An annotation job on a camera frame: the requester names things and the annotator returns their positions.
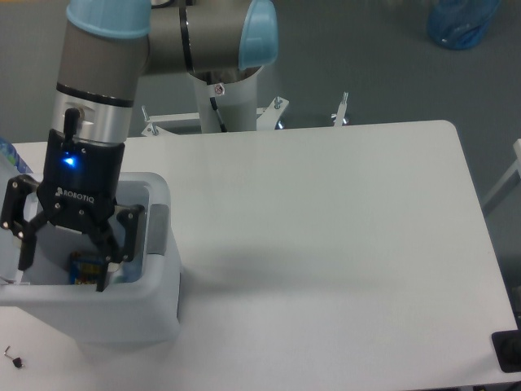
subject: light blue joint cap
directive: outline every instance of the light blue joint cap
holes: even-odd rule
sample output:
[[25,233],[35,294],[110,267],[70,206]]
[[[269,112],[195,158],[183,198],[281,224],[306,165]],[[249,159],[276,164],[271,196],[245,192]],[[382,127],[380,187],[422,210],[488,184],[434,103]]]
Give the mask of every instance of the light blue joint cap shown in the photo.
[[270,0],[253,0],[239,47],[239,69],[273,63],[278,56],[277,13]]
[[150,32],[150,0],[71,0],[67,18],[101,37],[134,39]]

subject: gray floor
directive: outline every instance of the gray floor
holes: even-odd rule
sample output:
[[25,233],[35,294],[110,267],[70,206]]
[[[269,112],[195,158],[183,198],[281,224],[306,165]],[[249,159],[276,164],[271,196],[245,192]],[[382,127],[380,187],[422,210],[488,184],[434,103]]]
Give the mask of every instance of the gray floor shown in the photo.
[[[46,139],[68,2],[0,3],[0,136]],[[280,57],[261,75],[259,104],[291,101],[288,127],[325,126],[348,90],[353,124],[453,122],[481,198],[521,138],[521,2],[504,1],[484,41],[447,51],[428,39],[428,1],[274,0]],[[136,107],[194,112],[186,77],[143,77]],[[143,128],[136,110],[131,134]],[[488,219],[508,285],[521,284],[521,190]]]

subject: white tabletop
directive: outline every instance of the white tabletop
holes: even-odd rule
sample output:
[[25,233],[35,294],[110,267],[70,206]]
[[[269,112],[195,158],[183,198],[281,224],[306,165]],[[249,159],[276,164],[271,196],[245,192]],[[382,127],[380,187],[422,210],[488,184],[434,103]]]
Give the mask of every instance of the white tabletop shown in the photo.
[[[43,143],[17,148],[42,168]],[[493,351],[491,334],[516,326],[449,123],[134,138],[124,171],[170,185],[185,266],[177,341],[79,345],[2,308],[0,342],[27,362],[3,363],[2,388],[385,391],[521,379]]]

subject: blue led light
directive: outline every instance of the blue led light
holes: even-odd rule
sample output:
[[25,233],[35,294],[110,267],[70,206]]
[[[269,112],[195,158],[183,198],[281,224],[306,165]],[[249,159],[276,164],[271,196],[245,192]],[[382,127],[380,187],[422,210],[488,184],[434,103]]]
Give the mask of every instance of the blue led light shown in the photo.
[[68,165],[71,169],[76,168],[77,160],[76,157],[66,157],[62,160],[63,163]]

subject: small black cable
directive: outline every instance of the small black cable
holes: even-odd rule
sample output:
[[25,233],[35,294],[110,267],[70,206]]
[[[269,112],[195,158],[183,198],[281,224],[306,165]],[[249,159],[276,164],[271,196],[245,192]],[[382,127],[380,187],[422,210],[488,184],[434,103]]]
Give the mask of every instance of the small black cable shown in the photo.
[[227,133],[228,129],[226,128],[225,123],[222,120],[221,112],[219,111],[219,108],[217,107],[217,102],[216,102],[215,98],[213,98],[213,97],[210,98],[210,104],[212,105],[213,111],[217,115],[217,120],[219,121],[219,126],[221,127],[221,132]]

